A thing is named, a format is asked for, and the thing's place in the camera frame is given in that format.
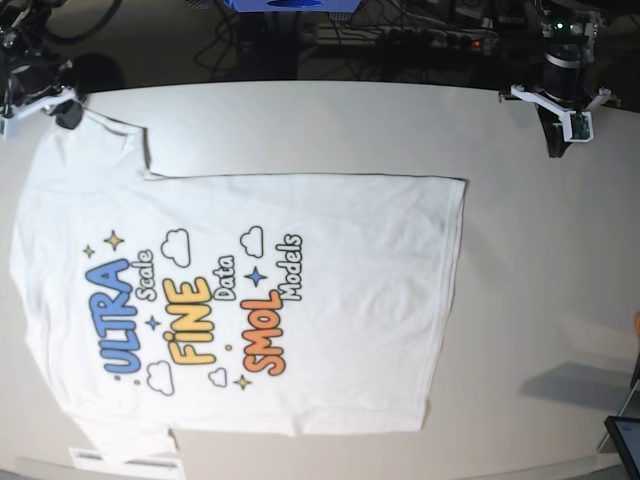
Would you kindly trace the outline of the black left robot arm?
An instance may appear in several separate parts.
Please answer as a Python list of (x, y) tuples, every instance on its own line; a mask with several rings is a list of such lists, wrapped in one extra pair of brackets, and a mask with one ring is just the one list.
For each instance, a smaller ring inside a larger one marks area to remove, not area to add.
[(590, 95), (585, 87), (591, 15), (555, 1), (535, 1), (545, 38), (538, 92), (570, 110), (585, 107)]

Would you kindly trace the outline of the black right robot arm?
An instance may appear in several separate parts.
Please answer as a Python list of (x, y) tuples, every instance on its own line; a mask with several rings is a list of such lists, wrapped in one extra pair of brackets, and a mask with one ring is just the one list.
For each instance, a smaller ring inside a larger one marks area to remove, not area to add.
[(1, 3), (1, 135), (17, 133), (27, 117), (44, 113), (67, 130), (83, 116), (73, 62), (50, 48), (46, 23), (62, 1)]

